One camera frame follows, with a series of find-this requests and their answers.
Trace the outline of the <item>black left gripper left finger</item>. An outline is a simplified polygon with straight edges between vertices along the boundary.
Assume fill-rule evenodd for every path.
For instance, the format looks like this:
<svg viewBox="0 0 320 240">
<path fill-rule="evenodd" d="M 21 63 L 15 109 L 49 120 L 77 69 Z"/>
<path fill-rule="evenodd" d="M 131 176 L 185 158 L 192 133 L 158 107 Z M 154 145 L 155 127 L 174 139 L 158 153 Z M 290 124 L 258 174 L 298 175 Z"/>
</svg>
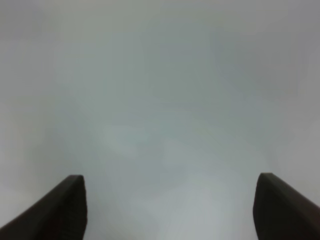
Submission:
<svg viewBox="0 0 320 240">
<path fill-rule="evenodd" d="M 0 228 L 2 240 L 82 240 L 88 223 L 85 179 L 70 175 Z"/>
</svg>

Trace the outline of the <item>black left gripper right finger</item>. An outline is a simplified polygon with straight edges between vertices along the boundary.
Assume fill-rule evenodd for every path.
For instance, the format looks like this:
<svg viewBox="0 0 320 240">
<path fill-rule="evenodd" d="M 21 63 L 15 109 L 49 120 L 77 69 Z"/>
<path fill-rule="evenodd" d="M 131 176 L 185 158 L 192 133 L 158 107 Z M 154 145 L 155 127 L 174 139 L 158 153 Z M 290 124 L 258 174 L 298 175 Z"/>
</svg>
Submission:
<svg viewBox="0 0 320 240">
<path fill-rule="evenodd" d="M 259 240 L 320 240 L 320 207 L 273 173 L 259 175 L 252 213 Z"/>
</svg>

